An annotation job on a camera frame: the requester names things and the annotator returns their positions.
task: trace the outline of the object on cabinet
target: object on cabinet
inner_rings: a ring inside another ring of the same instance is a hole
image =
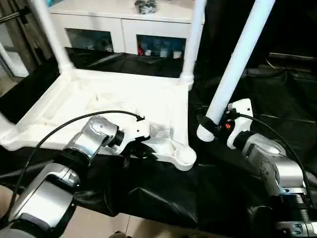
[[[149,14],[157,11],[156,0],[136,0],[134,5],[139,14]]]

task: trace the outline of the cable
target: cable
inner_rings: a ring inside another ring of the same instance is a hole
[[[306,187],[306,191],[307,191],[308,197],[312,201],[313,207],[316,209],[316,205],[315,205],[315,203],[313,201],[313,195],[312,195],[312,191],[311,191],[311,188],[309,186],[309,183],[308,183],[308,178],[307,178],[307,175],[306,175],[306,172],[305,172],[305,168],[303,166],[302,161],[299,159],[298,155],[293,150],[293,148],[286,142],[286,140],[280,134],[278,134],[278,132],[276,130],[274,130],[272,127],[270,127],[265,122],[263,122],[263,121],[261,121],[261,120],[259,120],[257,118],[254,118],[254,117],[251,117],[251,116],[248,116],[248,115],[245,115],[245,114],[241,114],[241,113],[236,113],[236,116],[237,117],[243,117],[243,118],[251,119],[251,120],[254,120],[254,121],[256,121],[257,123],[259,123],[261,125],[264,125],[266,128],[270,129],[286,145],[288,150],[294,156],[295,162],[297,162],[297,164],[299,165],[299,167],[301,168],[301,170],[303,172],[303,178],[304,178],[304,183],[305,183],[305,187]]]
[[[275,67],[273,64],[271,64],[267,59],[265,59],[266,60],[266,62],[267,62],[267,64],[269,65],[269,66],[271,66],[272,68],[274,68],[274,69],[277,69],[277,67]]]
[[[137,120],[142,120],[144,119],[143,117],[135,114],[135,113],[130,113],[130,112],[125,112],[125,111],[118,111],[118,110],[111,110],[111,111],[101,111],[101,112],[95,112],[95,113],[89,113],[89,114],[85,114],[85,115],[82,115],[80,117],[77,117],[77,118],[74,118],[72,120],[69,120],[67,122],[65,122],[64,124],[58,126],[56,129],[52,130],[49,134],[47,134],[37,145],[36,147],[34,148],[32,154],[30,155],[30,157],[28,158],[26,164],[24,165],[22,171],[21,171],[21,174],[20,174],[20,177],[18,179],[18,182],[16,183],[15,185],[15,189],[13,191],[13,194],[12,194],[12,197],[11,197],[11,201],[10,201],[10,205],[9,205],[9,208],[8,208],[8,211],[6,213],[6,217],[10,214],[13,206],[14,206],[14,203],[15,203],[15,199],[16,199],[16,196],[17,196],[17,193],[19,191],[19,188],[20,188],[20,185],[21,185],[21,182],[22,182],[22,178],[30,164],[30,162],[32,161],[36,151],[41,147],[41,145],[49,138],[51,137],[54,133],[56,133],[57,131],[59,131],[60,129],[64,128],[65,126],[77,121],[77,120],[80,120],[80,119],[83,119],[83,118],[88,118],[88,117],[92,117],[92,116],[95,116],[95,115],[99,115],[99,114],[107,114],[107,113],[122,113],[122,114],[127,114],[127,115],[131,115],[131,116],[134,116],[137,118]]]

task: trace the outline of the black tarp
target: black tarp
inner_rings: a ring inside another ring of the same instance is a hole
[[[71,54],[77,67],[99,59],[94,53]],[[126,55],[94,69],[178,77],[181,61]],[[197,108],[209,105],[220,77],[197,70],[189,93],[188,130],[197,161],[188,172],[172,164],[131,159],[124,170],[121,157],[98,155],[75,199],[80,206],[110,216],[127,213],[171,225],[233,237],[264,237],[270,225],[268,197],[255,170],[241,153],[219,141],[201,142],[196,137]],[[18,122],[41,94],[54,82],[54,60],[40,67],[0,98],[0,111]],[[306,168],[316,174],[316,79],[296,72],[248,70],[231,101],[250,98],[256,117],[264,120],[298,152]],[[274,139],[270,131],[252,124],[252,130]],[[32,148],[8,152],[0,149],[0,184],[13,188]],[[41,149],[23,180],[21,191],[58,151]]]

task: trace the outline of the black plastic sheet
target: black plastic sheet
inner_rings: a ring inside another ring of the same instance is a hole
[[[83,62],[89,64],[100,58],[92,53],[78,56],[75,52],[71,56],[76,58],[75,65],[82,68],[85,68],[81,65]],[[128,72],[131,68],[129,61],[133,61],[134,73],[148,74],[161,68],[161,74],[165,72],[178,77],[181,69],[181,61],[177,61],[177,65],[165,60],[148,63],[133,60],[129,55],[97,68]],[[0,111],[11,121],[18,122],[54,81],[57,68],[52,66],[52,62],[49,64],[0,98]],[[240,80],[232,101],[250,98],[255,116],[284,136],[306,168],[316,174],[316,79],[287,71],[250,70],[246,74]],[[271,224],[268,196],[257,170],[239,151],[230,150],[219,141],[205,143],[196,137],[196,109],[207,108],[219,79],[200,71],[189,94],[189,141],[198,155],[190,171],[182,172],[169,163],[141,159],[131,159],[129,169],[124,170],[121,157],[98,155],[80,191],[75,194],[77,203],[109,216],[122,212],[233,237],[268,236]],[[8,103],[12,101],[15,111]],[[255,122],[252,130],[274,139],[270,131]],[[13,152],[0,149],[0,157],[5,160],[5,165],[0,167],[0,184],[14,187],[18,169],[31,152],[32,148]],[[57,153],[44,149],[38,152],[23,180],[21,191]]]

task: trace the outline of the white pole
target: white pole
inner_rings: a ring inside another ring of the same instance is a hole
[[[180,74],[180,82],[189,84],[190,89],[194,83],[194,66],[196,58],[197,44],[200,43],[202,20],[205,14],[205,6],[207,0],[195,0],[193,11],[191,31],[186,42],[185,60],[183,64],[183,71]]]
[[[206,114],[216,124],[220,122],[274,3],[275,0],[256,0],[252,7],[249,18]],[[214,135],[201,125],[198,127],[197,136],[207,142],[214,139]]]
[[[43,30],[50,42],[51,48],[54,52],[58,62],[59,72],[67,71],[73,68],[73,64],[69,60],[65,48],[60,43],[55,27],[50,19],[48,6],[45,0],[30,0],[32,6],[36,10],[37,17],[40,20]]]

